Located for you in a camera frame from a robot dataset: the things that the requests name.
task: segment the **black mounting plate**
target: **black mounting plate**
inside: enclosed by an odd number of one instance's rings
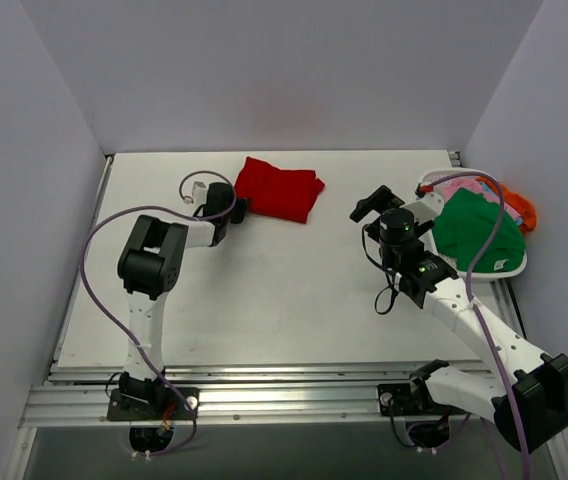
[[[391,403],[384,405],[380,399],[382,394],[390,393],[393,398],[392,408],[394,417],[403,416],[442,416],[446,413],[451,415],[463,415],[465,412],[459,408],[446,405],[436,405],[433,410],[423,412],[420,410],[417,402],[411,395],[411,386],[409,383],[388,383],[377,386],[377,401],[380,407],[380,415],[383,417],[391,416]]]
[[[197,406],[193,409],[197,418],[197,411],[200,400],[200,390],[192,387],[179,387],[177,389],[184,398],[194,397],[197,400]],[[177,396],[173,396],[173,400],[177,404],[175,412],[171,416],[171,420],[191,420],[191,413],[186,410],[182,402]],[[119,388],[111,391],[111,399],[108,402],[108,412],[106,419],[111,422],[143,422],[147,420],[163,420],[164,412],[158,412],[157,409],[128,397],[124,397]]]

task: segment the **clothing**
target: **clothing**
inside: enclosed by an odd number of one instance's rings
[[[478,180],[486,184],[486,186],[493,192],[497,193],[497,188],[492,182],[483,178]],[[523,196],[510,191],[503,183],[501,185],[502,190],[504,191],[504,199],[509,205],[512,205],[522,217],[520,231],[522,233],[530,233],[535,230],[535,227],[537,226],[537,213],[535,213],[535,206],[533,206],[533,204]]]
[[[460,188],[465,188],[473,193],[481,194],[488,202],[500,203],[499,195],[493,193],[493,191],[488,188],[487,185],[478,182],[477,180],[470,177],[455,178],[450,182],[447,182],[442,187],[439,188],[438,192],[444,198],[445,202],[448,202],[450,198],[457,192]],[[519,212],[514,209],[508,202],[504,203],[504,210],[508,213],[513,220],[515,220],[518,225],[522,223],[522,217]]]
[[[252,157],[235,181],[237,196],[251,201],[249,211],[298,223],[308,221],[322,190],[315,170],[281,170]]]
[[[500,207],[477,193],[460,188],[435,219],[433,237],[437,250],[457,260],[457,269],[468,269],[473,257],[486,242]],[[515,221],[508,215],[495,239],[475,266],[478,273],[510,272],[522,263],[526,245]]]

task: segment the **pink cloth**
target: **pink cloth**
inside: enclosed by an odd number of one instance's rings
[[[465,188],[473,193],[479,193],[487,202],[500,203],[500,197],[495,195],[493,192],[486,191],[484,187],[482,187],[482,184],[473,178],[456,178],[439,188],[438,191],[444,198],[444,201],[448,202],[460,188]],[[522,216],[508,203],[504,204],[504,209],[506,210],[506,213],[513,218],[513,220],[516,222],[519,220],[521,222]]]

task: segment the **white table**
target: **white table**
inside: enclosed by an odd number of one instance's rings
[[[374,312],[373,300],[385,281],[364,257],[361,225],[348,218],[356,201],[381,184],[410,201],[424,172],[450,166],[445,151],[118,154],[99,219],[142,204],[191,213],[177,193],[181,178],[212,169],[235,180],[249,154],[282,168],[315,169],[326,189],[307,225],[250,215],[244,224],[231,226],[218,247],[187,250],[166,304],[162,348],[168,366],[477,360],[404,296],[391,314]],[[116,265],[138,215],[105,227],[88,258],[97,294],[125,321]],[[490,285],[478,284],[476,294],[495,309]],[[122,332],[83,287],[70,309],[57,368],[119,369],[127,350]]]

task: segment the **screw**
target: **screw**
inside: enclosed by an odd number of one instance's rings
[[[388,405],[391,403],[392,399],[393,399],[393,395],[390,392],[384,392],[382,395],[380,395],[380,403],[384,407],[388,407]]]
[[[191,406],[192,410],[195,410],[197,408],[198,405],[198,401],[197,398],[191,396],[191,397],[186,397],[186,401],[188,402],[188,404]]]

